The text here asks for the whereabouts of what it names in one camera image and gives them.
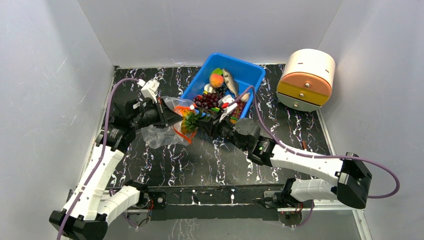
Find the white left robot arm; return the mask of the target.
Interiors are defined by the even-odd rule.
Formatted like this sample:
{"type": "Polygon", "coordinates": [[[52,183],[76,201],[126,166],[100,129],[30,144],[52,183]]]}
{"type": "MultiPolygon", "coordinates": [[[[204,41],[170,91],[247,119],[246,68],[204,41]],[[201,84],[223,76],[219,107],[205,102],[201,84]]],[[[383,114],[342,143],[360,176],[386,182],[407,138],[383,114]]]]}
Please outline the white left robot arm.
{"type": "Polygon", "coordinates": [[[107,190],[107,185],[138,130],[147,133],[146,142],[153,148],[166,144],[166,134],[175,136],[174,126],[183,119],[177,112],[181,103],[166,96],[108,104],[85,172],[64,207],[49,217],[58,238],[102,240],[109,225],[129,208],[153,208],[160,195],[150,193],[146,184],[129,180],[119,190],[107,190]]]}

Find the clear zip top bag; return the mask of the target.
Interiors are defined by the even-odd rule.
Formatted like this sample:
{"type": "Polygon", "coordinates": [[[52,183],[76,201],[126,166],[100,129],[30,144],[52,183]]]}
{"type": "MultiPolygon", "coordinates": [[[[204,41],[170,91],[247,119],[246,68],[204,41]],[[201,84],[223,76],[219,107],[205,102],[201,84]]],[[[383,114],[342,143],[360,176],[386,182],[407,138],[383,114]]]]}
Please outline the clear zip top bag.
{"type": "MultiPolygon", "coordinates": [[[[195,110],[195,103],[189,99],[179,97],[162,97],[163,101],[172,102],[175,105],[175,111],[182,116],[182,110],[195,110]]],[[[152,149],[157,149],[165,145],[181,144],[187,146],[191,144],[193,137],[198,129],[191,134],[181,132],[181,122],[166,128],[156,128],[151,125],[141,129],[141,135],[146,145],[152,149]]]]}

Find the toy pineapple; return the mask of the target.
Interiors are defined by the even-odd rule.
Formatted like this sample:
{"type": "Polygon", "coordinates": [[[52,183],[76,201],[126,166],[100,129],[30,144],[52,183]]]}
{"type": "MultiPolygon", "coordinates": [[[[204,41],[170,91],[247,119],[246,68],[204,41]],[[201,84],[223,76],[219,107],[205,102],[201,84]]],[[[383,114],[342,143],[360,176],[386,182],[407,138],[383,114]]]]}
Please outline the toy pineapple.
{"type": "Polygon", "coordinates": [[[198,128],[198,122],[200,118],[203,116],[202,110],[190,110],[183,109],[181,111],[182,114],[182,122],[181,122],[181,133],[184,135],[194,133],[198,128]]]}

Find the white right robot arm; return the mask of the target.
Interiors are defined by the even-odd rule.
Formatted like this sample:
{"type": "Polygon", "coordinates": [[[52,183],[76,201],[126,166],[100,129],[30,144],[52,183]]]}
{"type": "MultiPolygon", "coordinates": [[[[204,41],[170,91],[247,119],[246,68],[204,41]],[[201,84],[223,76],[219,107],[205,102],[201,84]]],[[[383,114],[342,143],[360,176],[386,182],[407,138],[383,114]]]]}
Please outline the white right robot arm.
{"type": "Polygon", "coordinates": [[[227,139],[257,165],[312,176],[308,180],[288,179],[280,193],[266,197],[266,204],[295,207],[311,200],[337,200],[354,209],[366,207],[372,174],[356,155],[326,156],[280,146],[261,135],[260,127],[250,118],[231,123],[228,117],[202,116],[196,125],[211,137],[227,139]]]}

